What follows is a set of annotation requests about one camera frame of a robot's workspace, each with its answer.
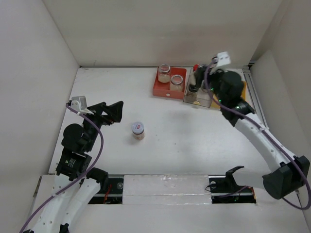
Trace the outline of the black cap seasoning bottle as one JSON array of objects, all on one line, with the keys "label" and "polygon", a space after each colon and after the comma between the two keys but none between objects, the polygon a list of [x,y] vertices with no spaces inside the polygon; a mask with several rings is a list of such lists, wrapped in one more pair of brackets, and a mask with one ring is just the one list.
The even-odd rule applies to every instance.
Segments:
[{"label": "black cap seasoning bottle", "polygon": [[185,101],[188,103],[195,102],[197,98],[197,93],[198,89],[196,85],[189,84],[185,95]]}]

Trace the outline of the silver rim glass jar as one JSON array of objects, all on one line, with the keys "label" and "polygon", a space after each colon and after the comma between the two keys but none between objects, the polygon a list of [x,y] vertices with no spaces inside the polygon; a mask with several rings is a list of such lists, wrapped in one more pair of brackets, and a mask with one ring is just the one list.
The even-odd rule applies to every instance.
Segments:
[{"label": "silver rim glass jar", "polygon": [[181,75],[172,75],[170,82],[170,90],[175,92],[183,91],[183,77]]}]

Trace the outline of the red lid sauce jar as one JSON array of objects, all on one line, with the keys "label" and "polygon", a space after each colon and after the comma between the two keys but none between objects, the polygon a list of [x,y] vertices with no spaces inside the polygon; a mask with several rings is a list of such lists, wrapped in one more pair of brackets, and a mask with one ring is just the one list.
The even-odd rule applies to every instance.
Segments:
[{"label": "red lid sauce jar", "polygon": [[200,66],[199,64],[194,65],[193,66],[193,71],[196,71],[199,68],[199,66]]}]

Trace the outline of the black cap spice bottle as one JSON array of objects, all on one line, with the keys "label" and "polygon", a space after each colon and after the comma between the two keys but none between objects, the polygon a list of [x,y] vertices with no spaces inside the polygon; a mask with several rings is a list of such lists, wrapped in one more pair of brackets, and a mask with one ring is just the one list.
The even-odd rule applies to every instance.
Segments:
[{"label": "black cap spice bottle", "polygon": [[199,96],[203,98],[203,96],[208,96],[208,90],[205,85],[205,81],[203,80],[201,83],[201,87],[199,88]]}]

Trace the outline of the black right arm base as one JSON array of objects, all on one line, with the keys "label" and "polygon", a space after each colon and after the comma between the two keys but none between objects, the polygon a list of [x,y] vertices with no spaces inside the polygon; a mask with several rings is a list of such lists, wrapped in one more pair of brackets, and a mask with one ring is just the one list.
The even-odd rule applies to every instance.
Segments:
[{"label": "black right arm base", "polygon": [[236,185],[222,176],[210,177],[205,190],[211,194],[212,204],[257,203],[253,187]]}]

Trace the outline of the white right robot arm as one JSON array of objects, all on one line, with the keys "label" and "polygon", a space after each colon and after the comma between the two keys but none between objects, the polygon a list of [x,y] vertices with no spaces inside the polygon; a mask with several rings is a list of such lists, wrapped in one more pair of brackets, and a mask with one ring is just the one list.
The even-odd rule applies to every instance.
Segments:
[{"label": "white right robot arm", "polygon": [[269,173],[239,175],[243,166],[226,172],[225,186],[237,192],[245,186],[264,189],[272,198],[284,199],[288,194],[305,186],[307,193],[311,185],[307,181],[310,161],[305,156],[296,156],[286,149],[265,127],[251,105],[241,97],[244,83],[234,71],[198,66],[190,75],[189,91],[197,93],[203,87],[219,107],[224,118],[256,148],[263,157]]}]

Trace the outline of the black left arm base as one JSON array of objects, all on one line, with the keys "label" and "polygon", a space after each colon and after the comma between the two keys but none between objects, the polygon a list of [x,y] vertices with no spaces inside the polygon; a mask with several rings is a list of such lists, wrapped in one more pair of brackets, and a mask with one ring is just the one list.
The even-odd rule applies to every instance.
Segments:
[{"label": "black left arm base", "polygon": [[109,177],[108,180],[97,181],[84,179],[75,198],[84,204],[122,204],[124,177]]}]

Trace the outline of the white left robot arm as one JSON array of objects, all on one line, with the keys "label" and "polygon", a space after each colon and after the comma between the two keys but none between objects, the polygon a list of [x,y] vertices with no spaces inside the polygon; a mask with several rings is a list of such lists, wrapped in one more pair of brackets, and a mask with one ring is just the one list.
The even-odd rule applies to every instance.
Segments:
[{"label": "white left robot arm", "polygon": [[83,118],[83,123],[72,123],[64,129],[51,196],[34,210],[20,232],[69,233],[95,194],[110,191],[108,173],[95,164],[104,149],[101,127],[121,122],[123,105],[118,101],[88,107],[84,96],[66,104]]}]

